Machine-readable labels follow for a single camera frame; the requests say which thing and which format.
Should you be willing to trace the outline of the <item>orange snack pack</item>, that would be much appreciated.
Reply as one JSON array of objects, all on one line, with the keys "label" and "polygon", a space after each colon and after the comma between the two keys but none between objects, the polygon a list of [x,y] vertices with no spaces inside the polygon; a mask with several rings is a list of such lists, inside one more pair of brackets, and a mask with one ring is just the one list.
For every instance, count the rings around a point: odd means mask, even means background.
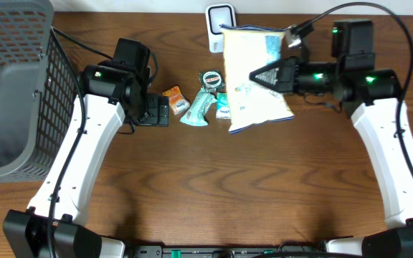
[{"label": "orange snack pack", "polygon": [[174,115],[181,114],[190,108],[190,102],[184,97],[179,86],[163,92],[163,96],[168,98],[168,104]]}]

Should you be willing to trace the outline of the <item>light green pack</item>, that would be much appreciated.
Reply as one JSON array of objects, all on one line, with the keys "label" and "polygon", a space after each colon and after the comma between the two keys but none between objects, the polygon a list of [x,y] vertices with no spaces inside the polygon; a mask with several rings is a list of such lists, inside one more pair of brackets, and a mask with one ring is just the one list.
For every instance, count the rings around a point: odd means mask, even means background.
[{"label": "light green pack", "polygon": [[209,92],[199,91],[194,98],[191,107],[181,117],[180,122],[196,127],[207,126],[205,115],[212,104],[216,103],[217,99]]}]

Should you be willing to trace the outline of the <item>small teal tissue pack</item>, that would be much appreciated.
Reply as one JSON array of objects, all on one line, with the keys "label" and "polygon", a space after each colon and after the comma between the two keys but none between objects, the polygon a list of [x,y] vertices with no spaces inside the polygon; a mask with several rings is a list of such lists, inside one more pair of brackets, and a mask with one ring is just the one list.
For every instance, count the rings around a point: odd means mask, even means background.
[{"label": "small teal tissue pack", "polygon": [[217,111],[216,111],[216,118],[217,119],[230,119],[230,109],[229,109],[229,101],[227,99],[227,94],[223,92],[217,93]]}]

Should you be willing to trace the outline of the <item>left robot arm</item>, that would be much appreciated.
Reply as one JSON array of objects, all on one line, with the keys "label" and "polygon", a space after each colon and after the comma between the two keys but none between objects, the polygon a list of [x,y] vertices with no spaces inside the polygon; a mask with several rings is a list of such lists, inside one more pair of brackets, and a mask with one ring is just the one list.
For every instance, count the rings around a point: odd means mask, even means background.
[{"label": "left robot arm", "polygon": [[3,223],[16,257],[129,257],[120,239],[86,228],[90,197],[109,145],[122,125],[166,127],[168,98],[149,93],[155,55],[132,39],[118,40],[111,59],[88,65],[76,79],[79,94],[53,166],[26,211]]}]

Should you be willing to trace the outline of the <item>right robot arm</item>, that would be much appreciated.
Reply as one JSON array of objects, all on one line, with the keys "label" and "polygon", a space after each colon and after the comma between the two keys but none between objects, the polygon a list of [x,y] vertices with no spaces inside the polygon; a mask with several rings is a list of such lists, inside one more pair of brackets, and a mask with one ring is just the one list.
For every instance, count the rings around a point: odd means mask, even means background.
[{"label": "right robot arm", "polygon": [[251,81],[280,93],[331,93],[366,146],[379,184],[386,229],[324,241],[308,257],[413,257],[413,135],[395,72],[374,66],[373,40],[370,20],[338,20],[332,62],[310,62],[303,49],[250,73]]}]

